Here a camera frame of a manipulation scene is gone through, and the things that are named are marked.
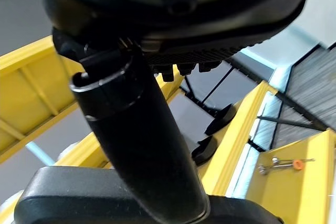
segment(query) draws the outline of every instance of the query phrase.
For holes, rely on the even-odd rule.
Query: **white wall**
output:
[[[51,34],[41,0],[0,0],[0,56]]]
[[[317,44],[317,40],[309,38],[297,27],[290,25],[271,39],[249,47],[247,50],[270,61],[276,67],[287,67],[298,61]]]
[[[336,42],[336,1],[307,0],[294,23],[325,47]]]

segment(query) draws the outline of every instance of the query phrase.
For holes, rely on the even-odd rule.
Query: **metal rod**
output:
[[[329,126],[329,125],[325,124],[324,122],[322,122],[320,119],[318,119],[316,116],[314,116],[313,114],[311,114],[308,110],[306,110],[303,106],[299,105],[297,102],[295,102],[294,100],[292,100],[291,98],[289,98],[284,93],[278,91],[278,93],[276,93],[275,96],[277,98],[279,98],[281,101],[283,101],[286,105],[288,105],[291,108],[293,108],[296,112],[298,112],[299,114],[301,114],[302,116],[304,116],[306,119],[308,119],[309,121],[311,121],[311,123],[315,127],[320,128],[320,130],[325,131],[325,130],[327,130],[327,128],[331,128],[331,129],[333,129],[335,131],[334,128],[332,128],[331,126]]]
[[[229,71],[221,78],[221,80],[216,84],[216,86],[211,89],[210,93],[203,99],[202,103],[206,101],[206,99],[209,98],[210,95],[218,88],[218,86],[229,76],[229,74],[234,70],[234,67],[231,67]]]
[[[286,83],[286,86],[285,86],[285,91],[284,91],[285,94],[287,93],[287,90],[288,90],[288,87],[289,87],[289,82],[290,82],[290,78],[291,78],[291,76],[292,76],[292,74],[293,74],[293,69],[294,69],[294,67],[291,66],[291,67],[290,67],[290,70],[289,70],[288,80],[287,80],[287,83]],[[278,118],[280,118],[280,116],[281,116],[283,107],[284,107],[284,102],[281,101],[280,109],[279,109],[278,116],[277,116]],[[278,128],[279,128],[279,123],[277,123],[277,124],[275,125],[275,129],[274,129],[274,131],[273,131],[272,141],[271,141],[271,143],[270,143],[270,145],[269,145],[269,149],[272,149],[272,147],[273,147],[275,138],[276,138],[276,136],[277,136]]]
[[[256,83],[261,83],[264,79],[260,77],[257,73],[254,73],[252,70],[238,62],[237,60],[231,58],[228,58],[225,60],[227,63],[231,64],[234,68],[239,70],[241,73],[246,75],[251,80],[255,81]],[[327,124],[325,124],[323,121],[318,119],[315,115],[311,114],[309,111],[307,111],[303,106],[299,105],[297,102],[289,98],[286,94],[282,93],[281,91],[278,91],[275,96],[279,98],[284,104],[290,106],[293,108],[296,112],[300,113],[303,117],[308,119],[312,122],[312,124],[318,128],[321,131],[325,131],[327,128],[331,128],[335,131],[335,129]]]
[[[260,147],[259,145],[257,145],[255,142],[253,142],[251,139],[249,139],[247,141],[247,143],[254,148],[255,150],[257,150],[258,152],[265,152],[266,150],[262,147]]]
[[[187,98],[189,98],[193,103],[195,103],[197,106],[199,106],[202,110],[204,110],[209,115],[216,117],[217,113],[220,111],[218,109],[209,108],[207,105],[203,104],[199,99],[194,97],[190,92],[185,90],[183,87],[180,87],[180,89],[182,89],[182,91],[185,93],[185,96]]]
[[[193,89],[192,89],[192,87],[191,87],[191,85],[190,85],[190,82],[189,82],[187,76],[184,77],[184,80],[185,80],[185,83],[187,83],[187,86],[188,86],[188,89],[189,89],[189,93],[190,93],[193,97],[195,97],[195,93],[194,93],[194,91],[193,91]]]
[[[242,74],[246,75],[248,78],[250,78],[252,81],[256,83],[261,83],[262,81],[267,81],[261,76],[259,76],[257,73],[254,73],[249,68],[247,68],[245,65],[241,64],[239,61],[233,59],[232,57],[225,60],[227,63],[229,63],[232,67],[236,68],[241,72]]]
[[[316,127],[313,124],[299,123],[299,122],[291,121],[291,120],[283,120],[283,119],[279,119],[279,118],[272,118],[270,116],[258,116],[257,118],[259,118],[261,120],[270,121],[270,122],[280,123],[280,124],[287,124],[287,125],[292,125],[292,126],[317,130],[317,131],[325,131],[324,128]]]

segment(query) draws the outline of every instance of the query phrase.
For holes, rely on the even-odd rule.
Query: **yellow beam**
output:
[[[37,95],[40,97],[40,99],[43,101],[43,103],[47,106],[47,108],[51,111],[53,115],[58,115],[58,111],[56,107],[53,105],[53,103],[48,99],[46,94],[44,93],[43,89],[39,86],[38,82],[33,77],[32,73],[29,71],[29,69],[26,66],[21,67],[21,72],[28,81],[28,83],[33,87],[34,91],[37,93]]]
[[[261,102],[269,85],[262,82],[241,102],[234,119],[214,137],[218,149],[212,159],[198,169],[207,194],[225,195],[239,157],[248,141]]]
[[[15,129],[14,127],[10,126],[8,123],[0,119],[0,128],[7,132],[9,135],[15,137],[16,139],[23,139],[25,138],[25,135],[22,134],[20,131]]]
[[[327,130],[278,149],[263,152],[257,164],[271,165],[279,159],[310,159],[303,170],[282,169],[261,175],[254,170],[246,198],[286,224],[327,223],[332,193],[336,134]]]
[[[56,52],[52,43],[51,36],[48,36],[1,56],[0,77],[22,68],[39,58],[55,54]]]
[[[176,65],[173,66],[173,71],[174,81],[172,82],[164,82],[161,74],[156,77],[156,81],[158,82],[161,92],[166,100],[180,88],[181,82],[184,79],[184,77],[180,75]]]
[[[17,201],[19,200],[21,194],[17,196],[5,209],[0,212],[0,223],[1,224],[11,224],[14,219],[14,208]]]
[[[70,63],[71,63],[71,62],[70,62],[67,58],[62,57],[62,56],[59,57],[59,60],[60,60],[60,62],[61,62],[61,64],[62,64],[62,66],[64,67],[65,72],[67,73],[67,76],[68,76],[69,78],[71,78],[72,75],[73,75],[73,72],[72,72],[72,70],[71,70],[71,66],[70,66]]]
[[[96,136],[91,132],[55,165],[98,167],[107,160]]]
[[[51,126],[62,120],[64,117],[66,117],[69,113],[74,111],[76,108],[78,108],[77,103],[71,104],[69,107],[61,111],[57,116],[54,116],[41,126],[39,126],[36,130],[29,133],[27,136],[24,136],[23,138],[20,138],[21,140],[16,142],[13,146],[10,146],[9,148],[3,150],[2,153],[0,153],[0,164],[10,158],[12,155],[14,155],[17,151],[19,151],[21,148],[23,148],[26,144],[28,144],[30,141],[37,138],[39,135],[41,135],[43,132],[45,132],[47,129],[49,129]]]

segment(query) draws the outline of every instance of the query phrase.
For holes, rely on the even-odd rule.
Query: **yellow metal frame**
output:
[[[0,57],[0,164],[78,107],[68,82],[82,67],[52,43],[49,36]],[[183,80],[176,66],[174,77],[156,78],[166,98]]]
[[[238,111],[234,119],[214,135],[218,149],[212,159],[198,169],[207,194],[225,195],[258,110],[268,91],[277,93],[276,89],[263,81],[246,95],[240,105],[236,105]]]
[[[304,140],[259,155],[257,164],[271,165],[279,159],[314,158],[303,170],[273,170],[261,175],[258,165],[246,198],[252,200],[286,224],[324,224],[328,221],[329,195],[332,192],[336,134],[327,130]]]
[[[174,81],[173,82],[163,82],[162,76],[158,75],[156,78],[163,95],[167,102],[171,101],[178,93],[181,93],[179,87],[183,80],[183,77],[179,74],[176,67],[174,67]],[[72,110],[77,108],[77,104],[72,105]],[[54,118],[60,120],[60,114]],[[43,124],[39,131],[44,131],[51,127],[55,122],[47,122]],[[102,148],[96,136],[93,133],[90,133],[82,141],[80,141],[67,155],[61,158],[58,162],[55,163],[58,166],[81,166],[81,167],[100,167],[100,168],[111,168],[111,163],[108,162]],[[0,223],[5,223],[5,221],[11,218],[15,205],[19,199],[20,195],[15,199],[7,208],[0,212]]]
[[[26,81],[25,85],[30,86],[30,91],[34,94],[33,98],[38,99],[40,105],[43,106],[41,107],[43,109],[40,108],[38,112],[48,112],[48,118],[41,124],[36,124],[35,128],[28,132],[18,130],[18,127],[8,123],[10,118],[6,120],[6,117],[0,114],[0,137],[5,132],[7,136],[11,137],[9,140],[12,140],[12,144],[0,155],[0,163],[77,108],[72,96],[71,99],[69,97],[64,99],[67,100],[67,104],[63,103],[66,105],[60,108],[59,104],[55,104],[51,99],[48,85],[41,82],[41,76],[45,76],[44,73],[41,73],[41,76],[38,75],[37,67],[52,62],[52,57],[58,59],[64,70],[60,77],[63,80],[68,81],[74,72],[81,70],[78,64],[56,55],[49,37],[0,58],[0,81],[6,80],[6,77],[10,75],[15,77],[19,74]],[[183,77],[179,75],[176,67],[174,67],[174,79],[175,81],[172,83],[165,83],[161,75],[156,78],[167,102],[170,102],[181,92],[179,86]],[[276,94],[277,90],[266,82],[259,84],[240,103],[235,105],[237,114],[234,119],[214,135],[218,142],[218,149],[212,159],[198,169],[208,194],[225,195],[267,92]],[[281,216],[288,224],[326,223],[329,209],[328,195],[331,194],[333,180],[335,140],[335,133],[328,130],[304,141],[262,153],[259,156],[258,164],[269,165],[273,156],[280,159],[315,158],[316,161],[307,164],[305,169],[299,172],[289,169],[262,176],[256,169],[247,198],[262,205],[273,214]],[[112,166],[93,133],[85,137],[55,165],[102,168],[111,168]],[[15,204],[16,201],[0,212],[0,223],[13,214]]]

